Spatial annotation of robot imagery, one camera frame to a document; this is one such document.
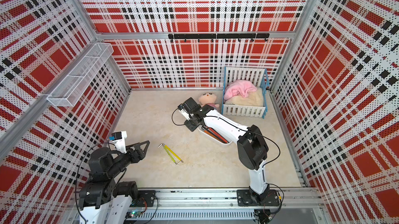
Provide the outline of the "orange hex key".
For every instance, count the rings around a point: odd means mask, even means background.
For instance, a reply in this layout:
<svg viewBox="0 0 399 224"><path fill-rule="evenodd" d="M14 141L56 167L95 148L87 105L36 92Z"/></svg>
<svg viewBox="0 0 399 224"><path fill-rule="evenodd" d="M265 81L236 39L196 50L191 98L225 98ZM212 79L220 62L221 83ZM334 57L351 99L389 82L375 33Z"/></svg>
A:
<svg viewBox="0 0 399 224"><path fill-rule="evenodd" d="M222 140L220 140L218 137L216 137L215 135L213 135L211 132L208 132L207 130L203 130L203 132L207 135L209 135L210 137L214 138L215 140L217 140L218 142L224 144L224 142Z"/></svg>

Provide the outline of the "yellow hex key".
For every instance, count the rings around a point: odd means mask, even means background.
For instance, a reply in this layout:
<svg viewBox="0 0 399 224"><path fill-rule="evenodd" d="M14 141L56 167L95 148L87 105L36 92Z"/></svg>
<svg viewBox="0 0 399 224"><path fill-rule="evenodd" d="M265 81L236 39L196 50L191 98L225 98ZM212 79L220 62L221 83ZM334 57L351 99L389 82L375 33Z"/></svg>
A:
<svg viewBox="0 0 399 224"><path fill-rule="evenodd" d="M163 148L164 145L165 145L164 143L160 144L159 148ZM183 160L169 146L167 146L167 147L170 149L172 155L174 156L174 158L176 160L176 163L174 163L174 164L179 165L179 164L183 163Z"/></svg>

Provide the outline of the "green hex key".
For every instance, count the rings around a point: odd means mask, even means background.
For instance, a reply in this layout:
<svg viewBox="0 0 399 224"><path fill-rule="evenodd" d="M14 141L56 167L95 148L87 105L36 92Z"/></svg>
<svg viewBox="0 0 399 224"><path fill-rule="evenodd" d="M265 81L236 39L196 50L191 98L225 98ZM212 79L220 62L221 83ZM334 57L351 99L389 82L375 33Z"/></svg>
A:
<svg viewBox="0 0 399 224"><path fill-rule="evenodd" d="M163 148L164 148L164 150L166 151L166 153L168 154L169 158L170 158L174 163L176 163L176 160L175 160L174 156L172 155L170 149L169 149L167 146L165 146L165 145L163 146Z"/></svg>

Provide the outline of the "red hex key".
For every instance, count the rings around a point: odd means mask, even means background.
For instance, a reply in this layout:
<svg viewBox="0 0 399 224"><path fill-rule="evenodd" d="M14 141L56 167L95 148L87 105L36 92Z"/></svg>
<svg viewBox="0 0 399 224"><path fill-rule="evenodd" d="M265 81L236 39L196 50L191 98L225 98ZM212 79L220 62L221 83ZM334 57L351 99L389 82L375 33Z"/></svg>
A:
<svg viewBox="0 0 399 224"><path fill-rule="evenodd" d="M208 128L207 129L209 132L211 132L213 135L215 135L216 137L218 137L220 140L222 140L225 144L228 144L229 142L221 135L219 134L217 131L215 131L213 128Z"/></svg>

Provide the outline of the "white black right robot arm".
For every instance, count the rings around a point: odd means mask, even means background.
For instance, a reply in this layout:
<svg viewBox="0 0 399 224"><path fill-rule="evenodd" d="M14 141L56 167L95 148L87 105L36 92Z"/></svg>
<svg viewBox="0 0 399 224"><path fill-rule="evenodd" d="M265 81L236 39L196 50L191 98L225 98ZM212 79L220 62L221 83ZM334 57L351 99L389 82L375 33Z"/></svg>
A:
<svg viewBox="0 0 399 224"><path fill-rule="evenodd" d="M277 199L272 200L278 194L270 189L265 175L269 147L266 137L256 125L247 127L238 124L212 106L200 106L193 98L180 104L177 110L186 118L184 125L191 132L201 128L202 131L210 131L217 140L236 144L239 160L248 169L250 180L248 197L239 200L241 205L279 205Z"/></svg>

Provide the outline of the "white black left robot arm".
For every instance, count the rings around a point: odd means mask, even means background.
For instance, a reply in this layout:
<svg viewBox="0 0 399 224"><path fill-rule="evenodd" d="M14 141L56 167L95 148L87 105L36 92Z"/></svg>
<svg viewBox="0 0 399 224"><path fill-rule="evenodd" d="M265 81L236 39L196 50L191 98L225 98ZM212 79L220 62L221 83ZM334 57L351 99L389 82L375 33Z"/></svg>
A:
<svg viewBox="0 0 399 224"><path fill-rule="evenodd" d="M154 191L139 191L135 181L115 180L125 175L129 165L145 158L149 145L147 140L129 145L126 153L104 147L91 154L89 178L76 202L81 224L123 224L139 216L129 214L129 208L144 207L144 213L154 205Z"/></svg>

